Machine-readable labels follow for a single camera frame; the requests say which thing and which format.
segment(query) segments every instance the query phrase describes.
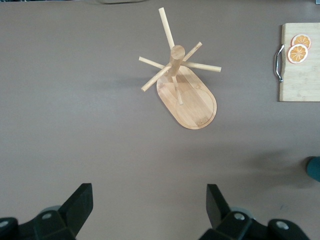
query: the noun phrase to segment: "teal cylindrical object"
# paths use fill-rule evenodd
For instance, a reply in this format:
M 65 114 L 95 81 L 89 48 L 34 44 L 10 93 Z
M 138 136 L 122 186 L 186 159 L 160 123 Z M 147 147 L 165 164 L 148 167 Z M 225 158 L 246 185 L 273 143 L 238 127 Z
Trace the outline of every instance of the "teal cylindrical object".
M 306 173 L 314 180 L 320 182 L 320 156 L 309 160 L 306 166 Z

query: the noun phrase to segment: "orange slice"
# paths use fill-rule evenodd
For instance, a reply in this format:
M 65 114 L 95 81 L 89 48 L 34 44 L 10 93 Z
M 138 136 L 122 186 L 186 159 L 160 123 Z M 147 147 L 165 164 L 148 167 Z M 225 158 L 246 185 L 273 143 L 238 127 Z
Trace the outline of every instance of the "orange slice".
M 292 64 L 302 63 L 308 56 L 308 49 L 303 44 L 296 44 L 289 48 L 288 59 Z
M 311 47 L 311 39 L 306 34 L 298 34 L 292 39 L 291 46 L 297 44 L 303 44 L 307 49 L 309 49 Z

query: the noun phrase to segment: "wooden object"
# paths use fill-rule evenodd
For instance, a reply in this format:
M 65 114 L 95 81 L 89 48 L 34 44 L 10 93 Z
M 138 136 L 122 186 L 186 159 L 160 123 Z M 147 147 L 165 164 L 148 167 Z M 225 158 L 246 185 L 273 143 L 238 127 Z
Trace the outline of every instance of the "wooden object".
M 308 56 L 299 64 L 288 60 L 291 40 L 298 34 L 311 38 Z M 320 23 L 286 23 L 282 26 L 281 102 L 320 102 Z
M 204 128 L 216 116 L 217 102 L 189 68 L 220 72 L 221 67 L 187 61 L 202 43 L 199 42 L 185 55 L 185 49 L 174 44 L 164 8 L 160 8 L 159 13 L 170 47 L 169 63 L 164 66 L 140 56 L 139 61 L 161 69 L 141 89 L 145 92 L 157 82 L 158 95 L 179 124 L 187 129 Z

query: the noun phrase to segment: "screw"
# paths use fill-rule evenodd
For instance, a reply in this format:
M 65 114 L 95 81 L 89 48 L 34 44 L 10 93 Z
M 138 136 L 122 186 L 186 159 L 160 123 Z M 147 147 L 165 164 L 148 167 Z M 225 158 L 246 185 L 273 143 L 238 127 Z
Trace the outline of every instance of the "screw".
M 246 219 L 245 216 L 243 216 L 243 215 L 242 215 L 241 213 L 239 213 L 239 212 L 237 212 L 236 214 L 234 214 L 234 217 L 235 217 L 235 219 L 241 220 L 241 221 L 243 221 L 243 220 Z
M 2 221 L 2 222 L 0 222 L 0 228 L 3 228 L 3 227 L 5 227 L 5 226 L 7 226 L 8 225 L 8 221 Z
M 283 229 L 283 230 L 288 230 L 289 229 L 289 226 L 283 221 L 277 221 L 275 224 L 280 229 Z
M 45 220 L 45 219 L 49 219 L 51 217 L 52 217 L 52 214 L 51 213 L 47 213 L 47 214 L 42 216 L 42 219 Z

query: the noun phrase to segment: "metal screw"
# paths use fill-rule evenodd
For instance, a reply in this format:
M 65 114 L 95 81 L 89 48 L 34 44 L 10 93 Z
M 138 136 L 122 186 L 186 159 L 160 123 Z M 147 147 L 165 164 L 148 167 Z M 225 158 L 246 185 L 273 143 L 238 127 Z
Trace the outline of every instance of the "metal screw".
M 283 229 L 283 230 L 288 230 L 289 229 L 289 226 L 283 221 L 277 221 L 275 224 L 280 229 Z
M 243 215 L 242 215 L 241 213 L 239 213 L 239 212 L 237 212 L 236 214 L 234 214 L 234 217 L 235 217 L 235 219 L 241 220 L 241 221 L 243 221 L 243 220 L 246 219 L 245 216 L 243 216 Z
M 42 216 L 42 219 L 45 220 L 45 219 L 49 219 L 51 217 L 52 217 L 52 214 L 51 213 L 47 213 L 47 214 Z
M 8 225 L 8 221 L 2 221 L 2 222 L 0 222 L 0 228 L 3 228 L 3 227 L 5 227 L 5 226 L 7 226 Z

